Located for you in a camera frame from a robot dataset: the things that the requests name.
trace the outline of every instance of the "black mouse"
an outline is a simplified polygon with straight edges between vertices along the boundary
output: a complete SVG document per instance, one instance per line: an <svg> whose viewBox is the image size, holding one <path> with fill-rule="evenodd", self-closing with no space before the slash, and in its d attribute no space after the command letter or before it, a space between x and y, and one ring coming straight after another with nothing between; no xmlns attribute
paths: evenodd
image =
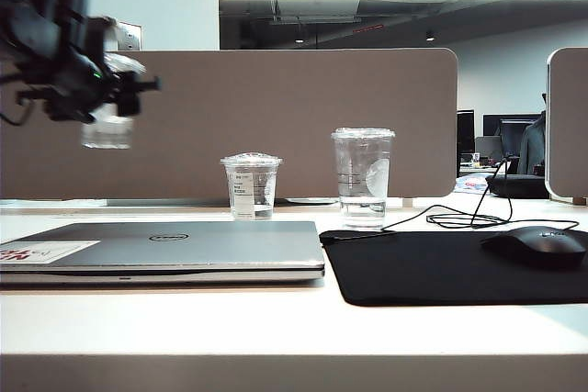
<svg viewBox="0 0 588 392"><path fill-rule="evenodd" d="M586 246L571 231L540 226L498 233L481 246L510 261L553 269L575 268L586 254Z"/></svg>

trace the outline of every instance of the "person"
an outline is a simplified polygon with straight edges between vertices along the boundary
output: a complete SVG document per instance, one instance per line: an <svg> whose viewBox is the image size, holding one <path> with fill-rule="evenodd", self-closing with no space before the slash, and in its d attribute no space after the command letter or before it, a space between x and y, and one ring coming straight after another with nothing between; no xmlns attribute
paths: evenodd
<svg viewBox="0 0 588 392"><path fill-rule="evenodd" d="M543 101L547 95L541 94ZM521 139L521 154L516 172L518 174L533 174L533 167L545 161L545 113L523 132Z"/></svg>

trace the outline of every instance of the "beige partition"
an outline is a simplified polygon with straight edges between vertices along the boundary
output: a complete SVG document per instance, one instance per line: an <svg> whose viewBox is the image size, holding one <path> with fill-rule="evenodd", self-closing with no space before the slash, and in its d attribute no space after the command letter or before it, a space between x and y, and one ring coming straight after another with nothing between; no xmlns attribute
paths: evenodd
<svg viewBox="0 0 588 392"><path fill-rule="evenodd" d="M588 48L556 50L548 60L546 185L557 196L588 196Z"/></svg>
<svg viewBox="0 0 588 392"><path fill-rule="evenodd" d="M2 125L3 198L226 197L219 159L284 159L277 196L336 196L331 132L396 131L391 196L443 196L455 183L457 59L450 50L132 52L160 93L142 95L132 148L80 145L80 124L39 110ZM3 91L12 115L14 87Z"/></svg>

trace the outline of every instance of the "dell logo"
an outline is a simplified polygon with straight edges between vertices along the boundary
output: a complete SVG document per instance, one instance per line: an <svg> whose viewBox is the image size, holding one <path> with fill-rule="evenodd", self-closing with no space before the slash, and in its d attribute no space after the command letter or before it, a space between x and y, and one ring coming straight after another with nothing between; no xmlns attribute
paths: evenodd
<svg viewBox="0 0 588 392"><path fill-rule="evenodd" d="M565 236L566 234L563 231L545 231L541 233L541 236L544 238L553 238L555 236Z"/></svg>
<svg viewBox="0 0 588 392"><path fill-rule="evenodd" d="M181 241L183 239L187 239L187 234L158 234L149 238L150 241Z"/></svg>

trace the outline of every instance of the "cup lid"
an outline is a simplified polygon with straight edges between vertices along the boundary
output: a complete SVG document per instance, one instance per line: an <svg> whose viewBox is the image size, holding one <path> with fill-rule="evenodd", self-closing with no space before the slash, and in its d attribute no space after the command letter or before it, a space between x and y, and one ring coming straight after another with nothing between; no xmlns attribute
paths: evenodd
<svg viewBox="0 0 588 392"><path fill-rule="evenodd" d="M239 153L233 156L227 156L220 160L221 164L229 166L246 166L246 167L271 167L278 166L282 162L277 156L266 155L256 151Z"/></svg>
<svg viewBox="0 0 588 392"><path fill-rule="evenodd" d="M392 138L396 134L390 129L376 128L338 128L331 134L334 140L355 138Z"/></svg>

